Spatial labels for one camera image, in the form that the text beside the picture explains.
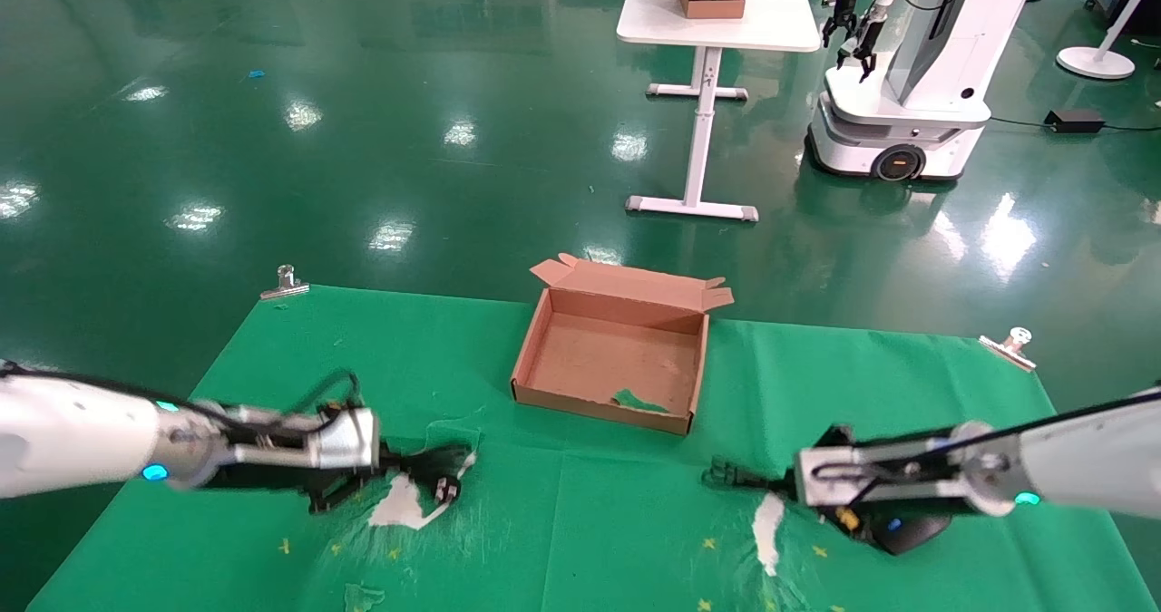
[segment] green epoxy floor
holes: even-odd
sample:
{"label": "green epoxy floor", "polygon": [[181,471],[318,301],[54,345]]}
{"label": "green epoxy floor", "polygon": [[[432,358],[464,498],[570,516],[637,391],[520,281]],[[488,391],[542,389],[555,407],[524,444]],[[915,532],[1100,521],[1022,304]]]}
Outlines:
{"label": "green epoxy floor", "polygon": [[[1122,39],[1141,72],[1116,84],[1053,65],[1103,34],[1081,2],[1024,9],[995,115],[1161,123],[1156,51]],[[1022,324],[1060,409],[1161,376],[1161,135],[993,123],[953,189],[830,178],[802,136],[832,51],[728,52],[722,82],[751,101],[719,105],[706,195],[762,222],[630,216],[627,195],[680,195],[693,102],[643,92],[687,79],[692,51],[619,43],[620,3],[0,0],[0,355],[183,394],[281,262],[531,302],[527,267],[567,251],[723,275],[729,317]],[[114,491],[0,505],[0,610]],[[1161,593],[1161,526],[1119,523]]]}

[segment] green cloth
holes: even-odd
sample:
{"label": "green cloth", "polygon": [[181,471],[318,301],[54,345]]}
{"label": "green cloth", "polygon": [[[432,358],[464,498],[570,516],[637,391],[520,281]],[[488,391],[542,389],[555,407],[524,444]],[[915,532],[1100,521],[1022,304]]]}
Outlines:
{"label": "green cloth", "polygon": [[788,505],[769,577],[762,494],[699,483],[717,454],[779,475],[835,422],[872,438],[1052,412],[1037,377],[974,340],[714,321],[679,438],[513,403],[526,305],[322,287],[277,304],[254,308],[194,397],[282,408],[353,368],[389,439],[477,446],[461,499],[412,531],[367,525],[387,483],[311,517],[290,492],[136,481],[30,610],[339,611],[351,591],[374,612],[1155,610],[1105,512],[959,518],[892,557]]}

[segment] white robot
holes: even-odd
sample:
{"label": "white robot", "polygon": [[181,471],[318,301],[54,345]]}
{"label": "white robot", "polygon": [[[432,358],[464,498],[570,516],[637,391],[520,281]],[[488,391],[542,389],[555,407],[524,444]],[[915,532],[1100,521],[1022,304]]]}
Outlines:
{"label": "white robot", "polygon": [[470,447],[392,452],[336,372],[302,406],[349,382],[315,415],[172,399],[124,383],[0,366],[0,498],[143,477],[176,489],[297,490],[325,512],[374,478],[406,471],[440,503],[460,494]]}
{"label": "white robot", "polygon": [[1161,518],[1159,474],[1161,386],[1001,431],[965,422],[856,441],[850,427],[830,426],[781,478],[715,459],[704,481],[779,492],[897,555],[952,516],[1003,517],[1041,498]]}
{"label": "white robot", "polygon": [[908,0],[910,22],[884,62],[874,48],[895,0],[874,0],[861,20],[854,1],[836,0],[822,29],[824,44],[839,29],[846,39],[807,134],[814,157],[837,174],[958,179],[991,116],[983,94],[1025,0]]}

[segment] blue indicator light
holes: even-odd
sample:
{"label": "blue indicator light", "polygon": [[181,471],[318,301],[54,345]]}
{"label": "blue indicator light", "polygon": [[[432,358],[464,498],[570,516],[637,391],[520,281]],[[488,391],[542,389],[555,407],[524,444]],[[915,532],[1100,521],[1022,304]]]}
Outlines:
{"label": "blue indicator light", "polygon": [[170,476],[170,470],[164,465],[150,465],[142,469],[142,476],[146,481],[163,481]]}

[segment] torn paper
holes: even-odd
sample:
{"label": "torn paper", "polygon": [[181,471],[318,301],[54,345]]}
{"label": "torn paper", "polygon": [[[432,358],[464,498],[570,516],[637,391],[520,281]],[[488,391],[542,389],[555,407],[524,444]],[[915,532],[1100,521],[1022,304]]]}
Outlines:
{"label": "torn paper", "polygon": [[[463,475],[475,463],[476,452],[471,452],[468,458],[463,459],[463,465],[460,466],[460,471],[455,477],[463,478]],[[441,503],[439,507],[432,510],[431,514],[425,516],[424,509],[419,506],[419,488],[406,474],[401,473],[391,478],[390,488],[387,497],[378,502],[378,505],[370,513],[370,518],[367,519],[368,525],[406,526],[418,531],[438,519],[447,510],[447,506],[452,505],[450,503]]]}
{"label": "torn paper", "polygon": [[342,603],[346,612],[370,612],[370,609],[383,603],[387,595],[383,590],[367,589],[361,585],[347,583],[342,595]]}
{"label": "torn paper", "polygon": [[758,562],[767,576],[774,575],[774,567],[778,566],[774,537],[785,513],[786,504],[773,492],[766,494],[762,504],[753,511],[753,542],[758,546]]}

